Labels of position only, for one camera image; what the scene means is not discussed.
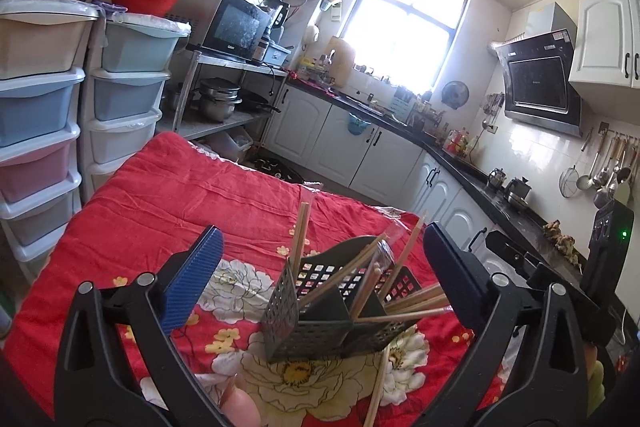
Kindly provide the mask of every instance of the blue gripper pad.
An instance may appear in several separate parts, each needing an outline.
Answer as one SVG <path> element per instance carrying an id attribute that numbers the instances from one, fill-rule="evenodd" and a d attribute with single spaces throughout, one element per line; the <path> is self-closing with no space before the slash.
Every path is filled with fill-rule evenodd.
<path id="1" fill-rule="evenodd" d="M 460 250 L 437 223 L 425 228 L 422 244 L 460 323 L 474 331 L 484 330 L 495 303 L 489 292 L 489 272 L 475 255 Z"/>
<path id="2" fill-rule="evenodd" d="M 207 227 L 188 252 L 187 260 L 164 289 L 160 327 L 166 335 L 183 327 L 207 282 L 218 267 L 224 249 L 222 232 Z"/>

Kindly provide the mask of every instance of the red floral tablecloth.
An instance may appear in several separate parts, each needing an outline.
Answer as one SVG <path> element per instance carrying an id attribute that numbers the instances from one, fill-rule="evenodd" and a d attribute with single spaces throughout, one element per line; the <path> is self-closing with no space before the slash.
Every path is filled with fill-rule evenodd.
<path id="1" fill-rule="evenodd" d="M 217 400 L 241 373 L 265 425 L 360 426 L 376 378 L 378 356 L 340 361 L 264 361 L 260 317 L 289 253 L 301 190 L 276 178 L 216 159 L 164 133 L 130 158 L 69 223 L 14 321 L 4 352 L 37 402 L 53 415 L 56 354 L 78 284 L 124 285 L 157 271 L 184 251 L 204 226 L 224 234 L 223 260 L 186 327 L 172 333 L 184 359 Z M 377 235 L 390 219 L 409 229 L 417 216 L 375 209 L 318 192 L 305 255 L 357 235 Z M 394 245 L 399 254 L 408 233 Z M 418 241 L 408 266 L 422 284 L 436 281 Z M 462 359 L 473 333 L 453 313 L 425 319 L 394 341 L 376 425 L 405 427 L 427 407 Z M 130 328 L 127 356 L 145 397 L 158 405 Z M 500 380 L 483 404 L 497 400 Z"/>

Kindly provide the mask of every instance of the screw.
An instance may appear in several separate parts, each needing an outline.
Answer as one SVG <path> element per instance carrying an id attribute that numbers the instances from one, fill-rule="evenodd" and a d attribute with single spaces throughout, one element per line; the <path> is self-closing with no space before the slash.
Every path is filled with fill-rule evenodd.
<path id="1" fill-rule="evenodd" d="M 138 275 L 136 282 L 140 286 L 149 286 L 154 280 L 156 280 L 155 275 L 153 275 L 151 272 L 144 272 Z"/>
<path id="2" fill-rule="evenodd" d="M 504 273 L 494 273 L 491 280 L 496 286 L 505 287 L 509 285 L 509 278 Z"/>
<path id="3" fill-rule="evenodd" d="M 78 286 L 78 293 L 85 295 L 94 289 L 94 285 L 89 281 L 84 281 Z"/>
<path id="4" fill-rule="evenodd" d="M 553 292 L 556 295 L 565 295 L 566 294 L 566 288 L 564 286 L 562 286 L 559 282 L 554 283 L 551 286 L 551 289 L 553 290 Z"/>

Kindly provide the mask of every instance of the wall cabinet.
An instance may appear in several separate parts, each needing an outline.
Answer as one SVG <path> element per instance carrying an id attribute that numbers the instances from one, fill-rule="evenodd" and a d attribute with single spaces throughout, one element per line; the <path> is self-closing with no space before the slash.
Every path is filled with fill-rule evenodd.
<path id="1" fill-rule="evenodd" d="M 394 206 L 407 212 L 419 214 L 420 203 L 431 188 L 428 181 L 437 169 L 438 163 L 436 160 L 426 151 L 422 151 L 414 169 L 412 169 L 409 177 L 404 182 L 398 201 Z"/>
<path id="2" fill-rule="evenodd" d="M 484 237 L 494 227 L 493 221 L 466 190 L 459 190 L 440 219 L 440 224 L 461 250 L 468 250 L 471 245 L 471 252 L 484 245 Z"/>
<path id="3" fill-rule="evenodd" d="M 440 221 L 461 188 L 451 174 L 436 164 L 429 179 L 429 188 L 418 203 L 417 214 L 426 212 L 427 222 Z"/>
<path id="4" fill-rule="evenodd" d="M 349 112 L 334 105 L 306 164 L 313 172 L 345 187 L 350 185 L 378 133 L 378 127 L 370 124 L 362 134 L 354 136 L 348 123 Z"/>
<path id="5" fill-rule="evenodd" d="M 331 103 L 294 87 L 286 87 L 265 139 L 267 150 L 306 166 Z"/>
<path id="6" fill-rule="evenodd" d="M 422 149 L 387 130 L 378 130 L 372 140 L 349 187 L 380 203 L 394 204 Z"/>
<path id="7" fill-rule="evenodd" d="M 570 80 L 630 87 L 636 75 L 634 46 L 640 45 L 640 34 L 634 42 L 634 26 L 638 27 L 638 0 L 580 1 Z"/>

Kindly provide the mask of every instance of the frying pan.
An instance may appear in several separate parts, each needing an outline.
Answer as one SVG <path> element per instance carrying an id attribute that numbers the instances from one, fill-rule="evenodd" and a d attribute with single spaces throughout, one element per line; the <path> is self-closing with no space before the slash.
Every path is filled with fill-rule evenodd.
<path id="1" fill-rule="evenodd" d="M 271 105 L 269 100 L 265 97 L 260 96 L 259 94 L 249 91 L 248 89 L 241 89 L 238 96 L 242 98 L 242 103 L 240 107 L 243 107 L 248 110 L 262 110 L 262 109 L 273 109 L 275 112 L 281 112 L 277 107 Z"/>

